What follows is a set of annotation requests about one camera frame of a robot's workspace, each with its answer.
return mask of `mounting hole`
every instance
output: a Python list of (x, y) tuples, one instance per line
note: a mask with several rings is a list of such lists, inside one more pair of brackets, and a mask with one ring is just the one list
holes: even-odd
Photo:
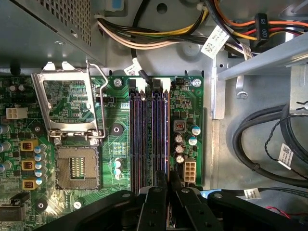
[(155, 223), (152, 222), (152, 221), (150, 221), (150, 222), (149, 222), (149, 226), (150, 226), (150, 227), (154, 227), (154, 226), (155, 226)]
[(157, 8), (156, 8), (157, 12), (159, 12), (160, 14), (165, 14), (168, 10), (168, 7), (166, 4), (164, 3), (160, 3), (157, 5)]

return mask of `red wire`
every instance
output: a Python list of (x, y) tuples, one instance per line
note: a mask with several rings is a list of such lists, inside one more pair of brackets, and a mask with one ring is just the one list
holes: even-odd
[[(276, 30), (281, 30), (283, 29), (282, 27), (274, 27), (274, 28), (270, 28), (269, 31), (276, 31)], [(253, 30), (249, 30), (247, 32), (244, 32), (242, 33), (243, 35), (250, 35), (250, 34), (253, 34), (255, 33), (257, 30), (256, 29), (253, 29)]]
[(284, 211), (281, 210), (281, 209), (278, 209), (278, 208), (272, 207), (272, 206), (267, 206), (266, 209), (275, 209), (275, 210), (277, 210), (279, 213), (283, 214), (286, 218), (291, 219), (291, 217), (290, 217), (286, 212), (284, 212)]

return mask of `cable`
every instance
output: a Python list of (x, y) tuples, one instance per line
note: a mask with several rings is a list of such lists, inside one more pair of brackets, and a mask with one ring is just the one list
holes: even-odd
[[(277, 107), (269, 108), (266, 111), (267, 111), (268, 114), (269, 113), (275, 113), (275, 112), (277, 112)], [(279, 175), (273, 174), (271, 172), (268, 172), (265, 169), (261, 168), (261, 165), (259, 163), (252, 162), (247, 157), (247, 155), (245, 154), (243, 147), (242, 147), (243, 131), (245, 131), (249, 127), (252, 127), (252, 126), (255, 126), (255, 125), (258, 125), (258, 124), (262, 124), (262, 123), (266, 123), (266, 122), (270, 122), (270, 121), (280, 119), (281, 116), (282, 116), (282, 113), (280, 112), (280, 113), (275, 113), (273, 115), (264, 115), (264, 116), (262, 116), (263, 113), (260, 113), (260, 115), (261, 115), (261, 117), (257, 117), (257, 118), (254, 118), (253, 120), (249, 120), (247, 122), (242, 123), (240, 125), (240, 127), (236, 130), (236, 132), (234, 133), (233, 138), (232, 138), (232, 145), (233, 145), (233, 149), (234, 149), (236, 156), (248, 168), (255, 171), (256, 173), (259, 173), (260, 175), (262, 175), (264, 177), (267, 177), (269, 179), (276, 180), (276, 181), (279, 181), (279, 182), (282, 182), (282, 183), (286, 183), (286, 184), (289, 184), (289, 185), (294, 185), (294, 186), (302, 187), (302, 188), (308, 188), (308, 181), (307, 180), (298, 180), (298, 179), (293, 179), (293, 178), (287, 178), (287, 177), (279, 176)]]

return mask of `mounting screw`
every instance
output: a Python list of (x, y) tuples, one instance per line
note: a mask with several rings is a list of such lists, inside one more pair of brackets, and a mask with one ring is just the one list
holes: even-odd
[(122, 84), (123, 84), (123, 82), (122, 82), (122, 80), (121, 80), (120, 78), (116, 78), (116, 79), (114, 80), (114, 86), (115, 86), (115, 87), (119, 88), (119, 87), (122, 86)]
[(184, 189), (182, 189), (181, 191), (182, 191), (182, 193), (189, 193), (189, 192), (190, 192), (190, 190), (187, 189), (187, 188), (184, 188)]
[(100, 145), (99, 139), (98, 138), (91, 138), (90, 139), (90, 145), (91, 146), (98, 146), (98, 145)]
[(222, 195), (219, 194), (219, 193), (216, 193), (216, 194), (214, 194), (214, 197), (217, 198), (217, 199), (221, 199), (221, 198), (222, 198)]
[(195, 87), (195, 88), (198, 88), (198, 87), (200, 87), (201, 86), (201, 84), (202, 84), (202, 81), (200, 80), (200, 79), (198, 79), (198, 78), (195, 78), (193, 81), (192, 81), (192, 85)]
[(54, 138), (53, 142), (54, 142), (55, 145), (60, 145), (61, 144), (60, 138)]

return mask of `ventilation holes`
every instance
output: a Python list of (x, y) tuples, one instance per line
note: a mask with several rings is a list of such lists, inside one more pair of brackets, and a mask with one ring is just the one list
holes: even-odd
[(78, 29), (80, 38), (91, 46), (90, 0), (37, 0), (37, 2), (65, 26), (70, 26), (71, 23)]

